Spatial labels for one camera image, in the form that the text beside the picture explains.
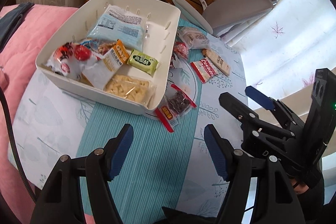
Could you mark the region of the person's left hand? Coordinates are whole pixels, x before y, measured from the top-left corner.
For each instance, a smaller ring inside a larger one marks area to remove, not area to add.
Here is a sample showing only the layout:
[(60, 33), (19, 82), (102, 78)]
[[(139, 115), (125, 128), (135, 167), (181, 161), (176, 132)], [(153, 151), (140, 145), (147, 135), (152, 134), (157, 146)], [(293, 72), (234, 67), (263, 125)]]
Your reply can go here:
[(291, 178), (290, 182), (296, 194), (303, 194), (309, 189), (306, 184), (299, 183), (295, 178)]

